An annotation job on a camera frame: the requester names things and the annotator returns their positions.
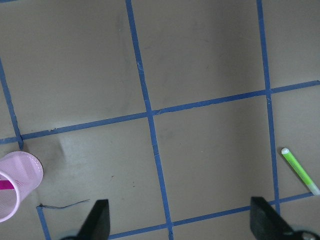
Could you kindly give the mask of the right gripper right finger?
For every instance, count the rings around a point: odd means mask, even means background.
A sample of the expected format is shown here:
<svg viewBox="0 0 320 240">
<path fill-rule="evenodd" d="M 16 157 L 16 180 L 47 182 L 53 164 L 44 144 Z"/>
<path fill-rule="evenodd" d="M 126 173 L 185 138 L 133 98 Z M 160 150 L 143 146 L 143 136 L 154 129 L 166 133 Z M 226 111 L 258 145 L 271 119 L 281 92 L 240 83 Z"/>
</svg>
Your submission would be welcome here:
<svg viewBox="0 0 320 240">
<path fill-rule="evenodd" d="M 256 240 L 294 240 L 295 231 L 261 196 L 250 199 L 250 230 Z"/>
</svg>

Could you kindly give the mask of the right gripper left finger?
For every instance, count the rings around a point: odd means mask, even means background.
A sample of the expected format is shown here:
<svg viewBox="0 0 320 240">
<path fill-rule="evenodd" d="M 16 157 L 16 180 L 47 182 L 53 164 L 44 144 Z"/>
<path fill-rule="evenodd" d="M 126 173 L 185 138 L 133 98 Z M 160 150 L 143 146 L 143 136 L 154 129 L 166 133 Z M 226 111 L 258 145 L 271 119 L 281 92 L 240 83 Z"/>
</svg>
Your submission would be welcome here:
<svg viewBox="0 0 320 240">
<path fill-rule="evenodd" d="M 77 240 L 108 240 L 111 232 L 110 209 L 107 199 L 95 202 L 78 234 Z"/>
</svg>

